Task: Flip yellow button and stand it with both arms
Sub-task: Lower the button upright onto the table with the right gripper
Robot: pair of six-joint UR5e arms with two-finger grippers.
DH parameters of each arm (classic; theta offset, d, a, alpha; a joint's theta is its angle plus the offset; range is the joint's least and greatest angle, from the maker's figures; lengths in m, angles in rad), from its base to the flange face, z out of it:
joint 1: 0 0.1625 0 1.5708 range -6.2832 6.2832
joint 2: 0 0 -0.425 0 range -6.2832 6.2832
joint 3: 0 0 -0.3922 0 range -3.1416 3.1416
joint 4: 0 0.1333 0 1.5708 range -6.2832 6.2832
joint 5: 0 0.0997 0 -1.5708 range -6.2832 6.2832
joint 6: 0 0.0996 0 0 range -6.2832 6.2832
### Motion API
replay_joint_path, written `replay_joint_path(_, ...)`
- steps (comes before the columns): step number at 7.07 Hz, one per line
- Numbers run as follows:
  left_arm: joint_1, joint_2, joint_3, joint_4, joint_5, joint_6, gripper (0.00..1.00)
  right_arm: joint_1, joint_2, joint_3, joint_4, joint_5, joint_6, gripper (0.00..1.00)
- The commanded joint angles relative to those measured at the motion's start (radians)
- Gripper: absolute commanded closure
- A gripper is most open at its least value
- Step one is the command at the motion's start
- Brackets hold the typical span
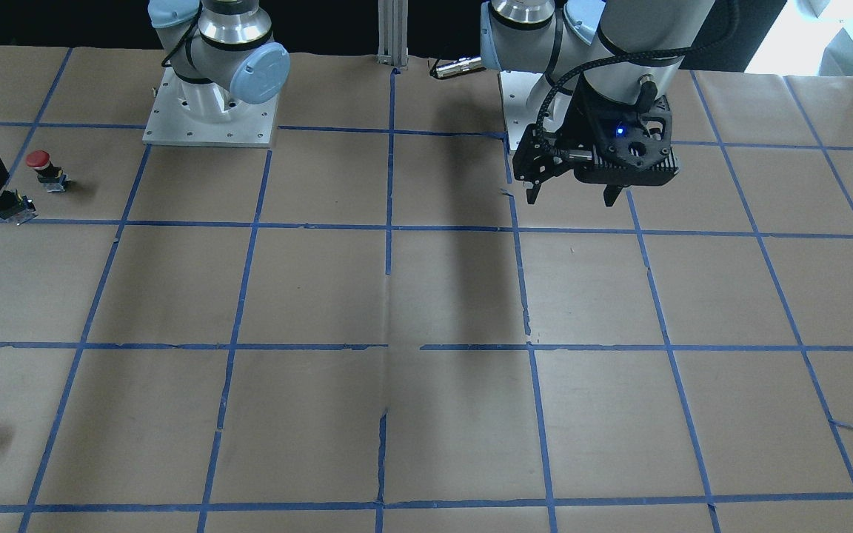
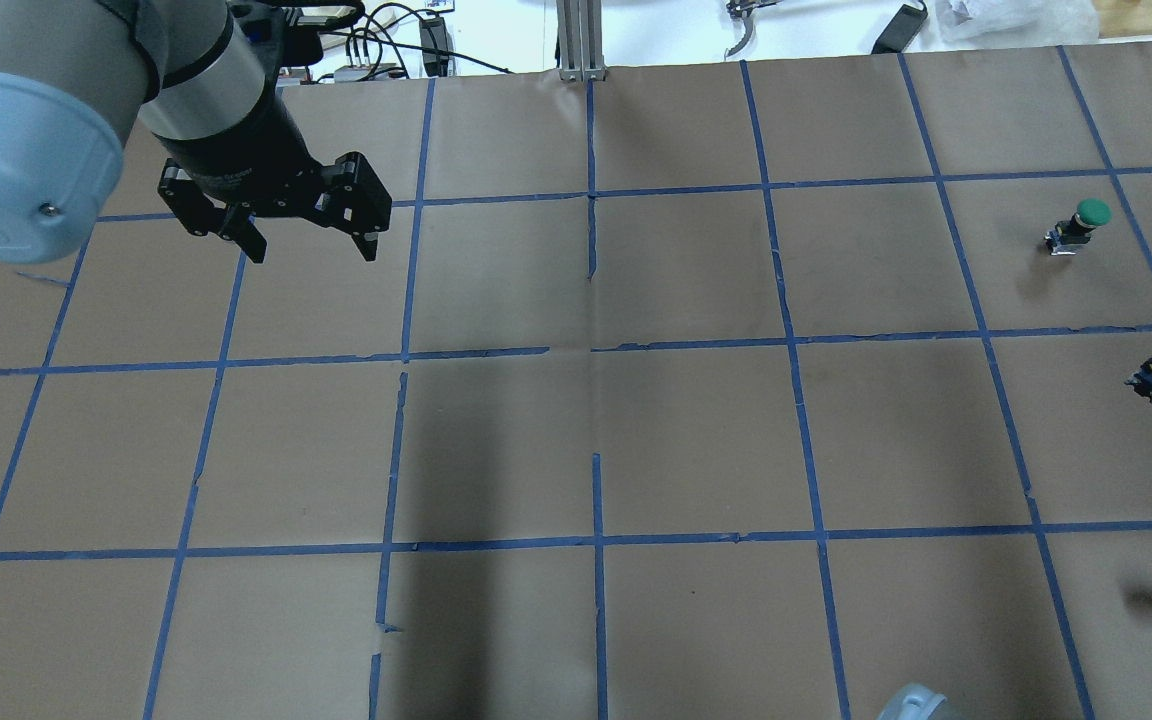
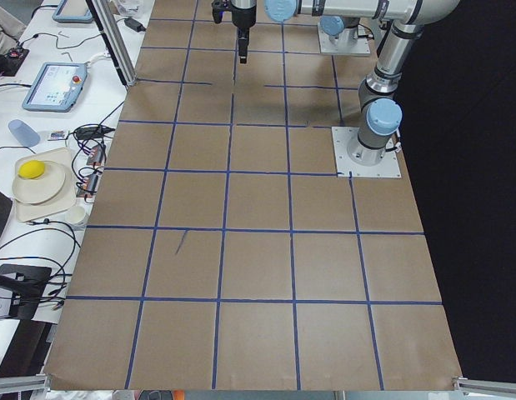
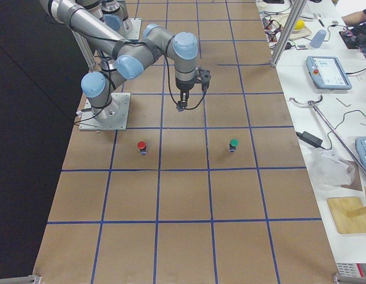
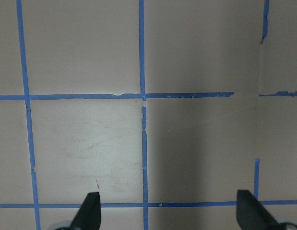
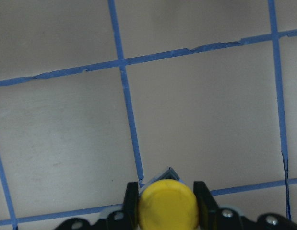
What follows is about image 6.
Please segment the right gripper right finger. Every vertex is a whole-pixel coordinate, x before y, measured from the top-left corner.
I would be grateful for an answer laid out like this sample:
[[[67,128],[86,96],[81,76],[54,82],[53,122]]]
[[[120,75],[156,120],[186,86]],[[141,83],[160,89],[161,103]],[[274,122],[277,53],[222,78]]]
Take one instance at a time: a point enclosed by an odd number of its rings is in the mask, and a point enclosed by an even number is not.
[[[199,226],[202,230],[242,230],[241,217],[229,207],[219,207],[203,181],[193,183],[199,209]]]

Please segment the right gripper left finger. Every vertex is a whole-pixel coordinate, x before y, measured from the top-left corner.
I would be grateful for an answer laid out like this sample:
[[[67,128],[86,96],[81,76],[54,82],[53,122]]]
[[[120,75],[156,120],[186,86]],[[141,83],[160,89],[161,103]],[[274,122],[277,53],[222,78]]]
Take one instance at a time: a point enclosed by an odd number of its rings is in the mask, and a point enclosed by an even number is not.
[[[108,208],[100,220],[102,230],[136,230],[138,227],[139,188],[137,182],[127,183],[123,204]]]

